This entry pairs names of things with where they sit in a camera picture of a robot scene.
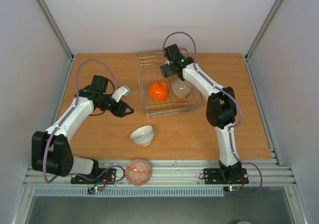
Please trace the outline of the red patterned ceramic bowl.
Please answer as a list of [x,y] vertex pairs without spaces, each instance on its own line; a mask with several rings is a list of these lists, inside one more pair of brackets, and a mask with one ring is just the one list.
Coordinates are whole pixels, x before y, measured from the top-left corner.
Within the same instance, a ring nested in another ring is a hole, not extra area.
[[133,186],[145,185],[152,176],[151,164],[143,159],[136,158],[131,160],[125,169],[125,178]]

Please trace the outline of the orange white ceramic bowl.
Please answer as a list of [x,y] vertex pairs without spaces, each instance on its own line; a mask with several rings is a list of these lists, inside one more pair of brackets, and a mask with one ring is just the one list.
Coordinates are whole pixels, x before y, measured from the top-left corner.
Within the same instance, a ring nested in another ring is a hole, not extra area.
[[165,82],[153,82],[148,86],[148,94],[155,101],[163,102],[169,95],[168,85]]

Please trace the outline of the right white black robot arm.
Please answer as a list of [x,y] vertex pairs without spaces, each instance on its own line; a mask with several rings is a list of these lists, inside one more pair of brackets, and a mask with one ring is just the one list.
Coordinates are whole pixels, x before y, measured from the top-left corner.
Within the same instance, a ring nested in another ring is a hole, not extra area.
[[164,78],[177,75],[188,81],[207,99],[206,119],[215,128],[219,144],[219,171],[217,178],[222,184],[237,178],[242,169],[235,146],[234,126],[237,115],[234,90],[211,79],[192,57],[182,55],[176,44],[163,49],[167,59],[160,69]]

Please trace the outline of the plain white bottom bowl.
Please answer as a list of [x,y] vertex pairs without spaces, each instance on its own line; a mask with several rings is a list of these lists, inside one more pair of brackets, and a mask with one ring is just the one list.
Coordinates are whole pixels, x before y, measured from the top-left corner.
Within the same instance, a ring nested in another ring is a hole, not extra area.
[[130,135],[132,142],[139,146],[148,146],[154,138],[155,132],[151,125],[142,126]]

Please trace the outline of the chrome wire dish rack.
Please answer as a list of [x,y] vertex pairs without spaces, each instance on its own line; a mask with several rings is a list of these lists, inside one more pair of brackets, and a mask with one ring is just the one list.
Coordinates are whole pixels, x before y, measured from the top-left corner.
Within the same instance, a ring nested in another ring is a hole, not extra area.
[[[143,111],[146,117],[157,117],[184,112],[195,112],[203,107],[202,94],[196,87],[191,86],[190,94],[182,99],[172,90],[172,84],[179,77],[174,75],[164,78],[160,66],[164,65],[166,58],[162,50],[145,51],[136,55],[140,92]],[[164,82],[168,86],[168,97],[165,101],[156,101],[148,93],[148,87],[153,82]]]

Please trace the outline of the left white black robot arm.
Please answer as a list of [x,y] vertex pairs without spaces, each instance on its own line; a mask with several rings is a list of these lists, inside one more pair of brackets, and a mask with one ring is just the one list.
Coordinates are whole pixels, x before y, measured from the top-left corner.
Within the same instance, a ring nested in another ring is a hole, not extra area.
[[95,75],[92,83],[79,89],[66,112],[45,131],[37,131],[31,139],[31,166],[44,175],[65,177],[82,174],[88,183],[100,179],[100,170],[94,167],[94,160],[75,157],[70,141],[82,122],[96,109],[109,111],[116,117],[133,114],[134,110],[122,100],[131,92],[120,86],[111,94],[106,93],[109,79]]

